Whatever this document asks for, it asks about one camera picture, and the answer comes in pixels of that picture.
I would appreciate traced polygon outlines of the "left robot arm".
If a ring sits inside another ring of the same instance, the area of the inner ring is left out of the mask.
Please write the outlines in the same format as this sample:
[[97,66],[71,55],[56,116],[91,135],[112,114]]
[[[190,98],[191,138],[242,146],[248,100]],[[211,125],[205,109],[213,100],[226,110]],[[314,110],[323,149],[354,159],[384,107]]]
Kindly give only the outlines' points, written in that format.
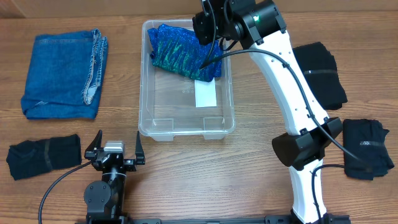
[[87,206],[87,223],[132,223],[132,218],[123,212],[126,173],[146,163],[140,133],[136,134],[135,158],[124,157],[123,141],[108,141],[101,145],[102,131],[86,148],[85,159],[102,173],[101,180],[90,183],[84,192]]

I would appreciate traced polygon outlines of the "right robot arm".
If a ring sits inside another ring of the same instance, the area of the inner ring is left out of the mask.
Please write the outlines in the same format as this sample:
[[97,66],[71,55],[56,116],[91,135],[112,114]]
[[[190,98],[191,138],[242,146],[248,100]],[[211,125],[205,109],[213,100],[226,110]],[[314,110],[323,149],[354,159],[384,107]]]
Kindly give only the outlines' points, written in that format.
[[267,80],[284,118],[286,132],[272,140],[288,167],[294,203],[292,223],[331,223],[323,203],[321,169],[325,148],[342,131],[314,97],[296,61],[282,14],[273,1],[202,1],[193,18],[202,45],[216,39],[242,45]]

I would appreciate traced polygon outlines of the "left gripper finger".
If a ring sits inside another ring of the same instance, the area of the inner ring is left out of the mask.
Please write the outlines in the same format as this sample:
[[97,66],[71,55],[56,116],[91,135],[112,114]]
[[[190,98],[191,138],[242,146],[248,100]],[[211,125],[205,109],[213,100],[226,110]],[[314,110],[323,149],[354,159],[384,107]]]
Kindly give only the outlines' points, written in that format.
[[138,131],[136,134],[136,148],[135,155],[137,160],[145,160],[144,150],[141,144],[140,132]]
[[94,151],[96,148],[100,148],[101,147],[101,142],[102,142],[102,135],[103,135],[103,131],[100,129],[97,132],[96,137],[94,138],[94,140],[90,143],[90,145],[86,148],[85,152],[88,151]]

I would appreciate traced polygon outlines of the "large black garment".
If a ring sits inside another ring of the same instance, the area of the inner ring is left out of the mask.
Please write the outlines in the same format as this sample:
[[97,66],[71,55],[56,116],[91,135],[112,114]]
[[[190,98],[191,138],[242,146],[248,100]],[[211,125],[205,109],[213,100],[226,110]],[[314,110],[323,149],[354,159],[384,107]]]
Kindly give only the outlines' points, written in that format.
[[297,63],[315,98],[325,110],[338,110],[348,99],[341,86],[334,56],[321,42],[293,49]]

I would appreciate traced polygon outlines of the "blue sequin fabric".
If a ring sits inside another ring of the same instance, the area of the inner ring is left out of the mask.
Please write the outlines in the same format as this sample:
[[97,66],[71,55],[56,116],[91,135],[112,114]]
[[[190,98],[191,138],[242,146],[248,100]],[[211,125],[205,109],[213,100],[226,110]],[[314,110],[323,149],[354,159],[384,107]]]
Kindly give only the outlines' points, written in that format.
[[150,54],[153,66],[203,82],[221,76],[221,61],[200,69],[206,59],[222,55],[218,41],[201,45],[193,31],[166,24],[151,28],[147,33],[153,48]]

